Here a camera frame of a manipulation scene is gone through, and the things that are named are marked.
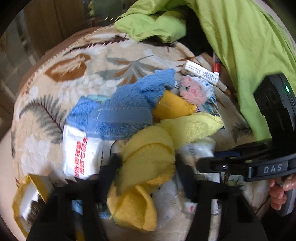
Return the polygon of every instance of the finger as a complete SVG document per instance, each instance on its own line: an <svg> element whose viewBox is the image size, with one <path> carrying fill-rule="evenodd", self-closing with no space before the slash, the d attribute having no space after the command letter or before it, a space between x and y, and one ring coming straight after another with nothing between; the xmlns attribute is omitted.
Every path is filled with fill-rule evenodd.
<svg viewBox="0 0 296 241"><path fill-rule="evenodd" d="M281 199L272 198L272 202L276 204L284 204L287 201L287 196L284 196Z"/></svg>
<svg viewBox="0 0 296 241"><path fill-rule="evenodd" d="M274 184L276 183L276 178L273 178L273 179L270 179L269 180L269 187L273 187L274 186Z"/></svg>
<svg viewBox="0 0 296 241"><path fill-rule="evenodd" d="M274 185L269 189L270 196L281 199L284 196L284 189L279 185Z"/></svg>
<svg viewBox="0 0 296 241"><path fill-rule="evenodd" d="M296 188L296 174L292 174L288 176L283 184L284 191L292 190L293 188Z"/></svg>
<svg viewBox="0 0 296 241"><path fill-rule="evenodd" d="M281 204L276 204L274 202L271 203L271 207L275 210L280 210L281 209Z"/></svg>

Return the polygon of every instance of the black device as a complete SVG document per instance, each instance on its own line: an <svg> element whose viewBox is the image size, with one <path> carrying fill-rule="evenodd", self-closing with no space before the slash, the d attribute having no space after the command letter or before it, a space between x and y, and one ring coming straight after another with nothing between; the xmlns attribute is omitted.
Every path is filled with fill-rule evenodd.
<svg viewBox="0 0 296 241"><path fill-rule="evenodd" d="M225 155L201 158L196 168L201 173L228 172L252 182L281 177L296 172L296 98L284 74L264 78L254 93L264 115L271 139L237 146ZM279 214L289 214L294 207L296 189L286 192L287 201Z"/></svg>
<svg viewBox="0 0 296 241"><path fill-rule="evenodd" d="M82 200L81 223L85 240L108 241L96 204L107 199L110 185L121 165L121 158L113 155L98 175L55 188L40 210L27 241L75 241L77 219L72 210L72 200L77 199ZM186 241L208 240L212 199L218 199L222 204L218 240L268 241L260 220L237 187L196 180L192 168L185 165L179 155L176 155L176 169L186 196L198 203Z"/></svg>

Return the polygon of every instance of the pink plush toy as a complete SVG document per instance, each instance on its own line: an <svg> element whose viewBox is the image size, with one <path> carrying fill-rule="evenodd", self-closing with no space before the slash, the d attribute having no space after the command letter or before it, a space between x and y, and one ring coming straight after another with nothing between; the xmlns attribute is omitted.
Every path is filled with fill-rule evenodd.
<svg viewBox="0 0 296 241"><path fill-rule="evenodd" d="M201 105L207 100L207 95L202 86L189 76L182 77L180 95L191 104Z"/></svg>

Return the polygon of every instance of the yellow towel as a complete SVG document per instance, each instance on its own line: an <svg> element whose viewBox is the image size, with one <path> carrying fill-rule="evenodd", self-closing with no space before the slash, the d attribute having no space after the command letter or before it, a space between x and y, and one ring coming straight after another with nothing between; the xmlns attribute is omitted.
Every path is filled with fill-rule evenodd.
<svg viewBox="0 0 296 241"><path fill-rule="evenodd" d="M192 115L196 112L196 105L188 103L180 96L165 90L156 108L153 110L153 119L160 121L174 119L180 116Z"/></svg>
<svg viewBox="0 0 296 241"><path fill-rule="evenodd" d="M175 149L212 135L222 126L220 117L196 113L137 132L121 151L123 166L108 193L115 222L143 232L155 230L157 216L150 194L172 178Z"/></svg>

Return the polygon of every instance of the white box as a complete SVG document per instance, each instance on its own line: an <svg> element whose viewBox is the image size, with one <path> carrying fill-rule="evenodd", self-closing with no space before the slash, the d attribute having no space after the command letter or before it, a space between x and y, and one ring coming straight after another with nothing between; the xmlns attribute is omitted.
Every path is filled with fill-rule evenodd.
<svg viewBox="0 0 296 241"><path fill-rule="evenodd" d="M206 68L189 60L186 60L181 70L181 73L203 78L213 85L217 85L217 82L219 80L219 77L215 75L213 72L208 71Z"/></svg>

